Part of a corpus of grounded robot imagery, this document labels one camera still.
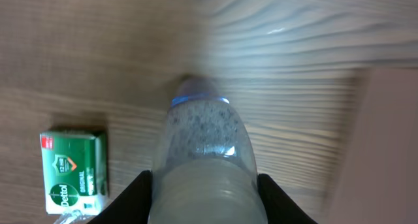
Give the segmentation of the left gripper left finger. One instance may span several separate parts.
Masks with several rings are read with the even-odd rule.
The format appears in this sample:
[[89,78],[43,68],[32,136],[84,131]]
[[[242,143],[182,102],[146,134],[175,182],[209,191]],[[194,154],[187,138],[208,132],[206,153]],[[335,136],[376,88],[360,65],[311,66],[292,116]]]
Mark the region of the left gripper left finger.
[[152,205],[152,172],[142,171],[88,224],[147,224]]

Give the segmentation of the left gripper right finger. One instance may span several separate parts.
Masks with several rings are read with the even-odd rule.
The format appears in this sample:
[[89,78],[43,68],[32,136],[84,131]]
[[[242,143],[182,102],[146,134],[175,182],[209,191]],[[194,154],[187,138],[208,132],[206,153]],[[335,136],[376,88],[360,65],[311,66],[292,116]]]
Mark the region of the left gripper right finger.
[[267,174],[258,174],[257,188],[268,224],[317,224]]

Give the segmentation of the green Dettol soap bar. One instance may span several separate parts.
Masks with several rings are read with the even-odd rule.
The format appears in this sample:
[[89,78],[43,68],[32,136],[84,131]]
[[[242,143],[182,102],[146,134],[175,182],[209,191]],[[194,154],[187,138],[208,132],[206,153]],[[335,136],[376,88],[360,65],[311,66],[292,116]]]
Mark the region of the green Dettol soap bar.
[[108,198],[105,131],[55,130],[40,134],[47,214],[99,214]]

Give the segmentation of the clear spray bottle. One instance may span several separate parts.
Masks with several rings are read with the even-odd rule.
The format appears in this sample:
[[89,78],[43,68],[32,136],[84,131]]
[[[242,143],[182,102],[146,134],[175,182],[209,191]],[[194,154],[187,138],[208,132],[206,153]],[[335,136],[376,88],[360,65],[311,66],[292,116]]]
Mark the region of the clear spray bottle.
[[152,166],[149,223],[267,223],[246,128],[205,78],[188,77],[167,112]]

